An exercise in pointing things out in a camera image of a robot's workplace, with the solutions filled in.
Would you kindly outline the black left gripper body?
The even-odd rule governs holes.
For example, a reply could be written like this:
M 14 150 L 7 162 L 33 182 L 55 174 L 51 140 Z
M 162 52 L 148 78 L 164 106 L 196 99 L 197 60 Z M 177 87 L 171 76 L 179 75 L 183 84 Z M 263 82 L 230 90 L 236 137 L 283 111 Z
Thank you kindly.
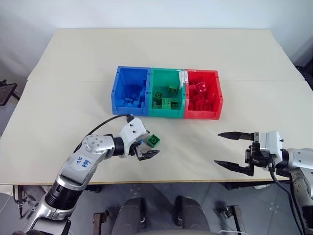
M 134 142 L 129 149 L 129 156 L 137 156 L 138 159 L 143 158 L 143 153 L 141 152 L 140 149 L 140 142 Z

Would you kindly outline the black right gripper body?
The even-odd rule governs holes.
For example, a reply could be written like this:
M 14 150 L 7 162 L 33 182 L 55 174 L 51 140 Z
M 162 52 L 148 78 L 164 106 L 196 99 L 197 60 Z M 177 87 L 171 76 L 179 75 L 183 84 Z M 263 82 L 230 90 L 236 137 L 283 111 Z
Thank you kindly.
M 254 132 L 250 133 L 249 139 L 252 144 L 246 149 L 245 163 L 247 171 L 254 171 L 254 167 L 267 168 L 268 171 L 275 171 L 275 154 L 270 153 L 270 134 Z

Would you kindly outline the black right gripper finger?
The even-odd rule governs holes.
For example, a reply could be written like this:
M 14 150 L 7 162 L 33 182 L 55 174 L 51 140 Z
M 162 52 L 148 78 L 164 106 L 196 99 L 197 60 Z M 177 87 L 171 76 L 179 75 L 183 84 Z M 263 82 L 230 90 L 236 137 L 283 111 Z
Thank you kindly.
M 219 137 L 223 137 L 230 140 L 254 140 L 254 133 L 243 133 L 243 132 L 223 132 L 218 134 Z
M 230 171 L 234 171 L 234 172 L 238 172 L 241 174 L 245 174 L 248 176 L 253 176 L 254 175 L 254 167 L 250 167 L 250 166 L 240 166 L 239 164 L 236 163 L 231 163 L 231 162 L 226 162 L 226 161 L 218 161 L 215 160 L 215 163 L 217 163 L 218 165 L 230 170 Z

